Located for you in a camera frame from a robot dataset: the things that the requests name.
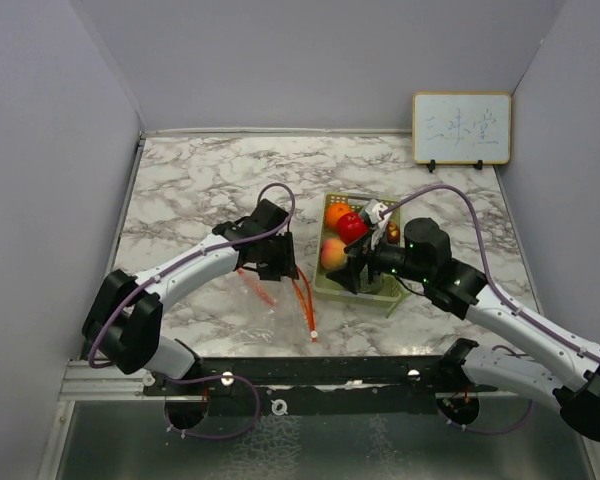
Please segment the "green melon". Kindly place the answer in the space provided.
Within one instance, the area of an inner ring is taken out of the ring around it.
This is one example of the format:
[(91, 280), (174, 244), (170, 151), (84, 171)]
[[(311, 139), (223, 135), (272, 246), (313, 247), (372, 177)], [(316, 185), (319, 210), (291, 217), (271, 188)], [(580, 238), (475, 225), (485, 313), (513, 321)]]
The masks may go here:
[(376, 276), (373, 279), (362, 278), (358, 289), (359, 294), (378, 295), (384, 286), (383, 276)]

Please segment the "clear zip bag orange zipper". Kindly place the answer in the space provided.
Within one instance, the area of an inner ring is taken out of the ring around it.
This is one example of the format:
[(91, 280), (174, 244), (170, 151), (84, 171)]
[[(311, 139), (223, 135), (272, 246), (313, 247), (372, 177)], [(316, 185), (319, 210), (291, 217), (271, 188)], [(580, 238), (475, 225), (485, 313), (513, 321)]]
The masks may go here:
[(313, 294), (304, 272), (295, 267), (295, 278), (266, 284), (253, 272), (238, 269), (229, 276), (231, 295), (237, 311), (247, 317), (250, 330), (265, 342), (317, 343), (316, 312)]

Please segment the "red apple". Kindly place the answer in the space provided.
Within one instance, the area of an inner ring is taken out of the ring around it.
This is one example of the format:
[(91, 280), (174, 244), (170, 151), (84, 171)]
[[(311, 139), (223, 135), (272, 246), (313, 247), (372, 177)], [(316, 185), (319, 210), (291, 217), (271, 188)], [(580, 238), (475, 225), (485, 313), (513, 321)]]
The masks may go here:
[(347, 245), (363, 237), (368, 231), (369, 227), (357, 212), (342, 215), (336, 223), (336, 232)]

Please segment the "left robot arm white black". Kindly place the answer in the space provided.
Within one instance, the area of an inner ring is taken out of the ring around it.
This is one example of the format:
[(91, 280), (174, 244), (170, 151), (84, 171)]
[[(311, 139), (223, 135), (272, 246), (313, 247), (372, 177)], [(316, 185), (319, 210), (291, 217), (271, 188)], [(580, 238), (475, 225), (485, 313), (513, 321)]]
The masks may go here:
[(267, 199), (235, 222), (217, 225), (203, 241), (158, 267), (134, 275), (118, 269), (101, 284), (82, 327), (88, 359), (97, 352), (125, 374), (141, 369), (166, 376), (175, 392), (186, 395), (200, 385), (197, 355), (161, 335), (162, 318), (184, 297), (238, 269), (261, 281), (297, 279), (293, 236), (281, 232), (290, 221)]

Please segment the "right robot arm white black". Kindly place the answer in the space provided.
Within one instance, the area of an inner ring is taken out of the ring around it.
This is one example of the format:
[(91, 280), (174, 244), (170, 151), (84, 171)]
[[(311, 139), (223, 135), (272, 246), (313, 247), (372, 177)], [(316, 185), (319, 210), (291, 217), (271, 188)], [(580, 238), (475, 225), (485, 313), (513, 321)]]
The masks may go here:
[(430, 218), (409, 221), (402, 246), (373, 243), (372, 237), (367, 233), (346, 247), (346, 264), (328, 278), (352, 294), (360, 292), (363, 273), (418, 282), (435, 307), (495, 333), (528, 356), (499, 358), (474, 341), (458, 340), (439, 367), (447, 389), (475, 384), (515, 393), (558, 412), (577, 433), (600, 442), (600, 344), (525, 307), (484, 271), (453, 258), (449, 236)]

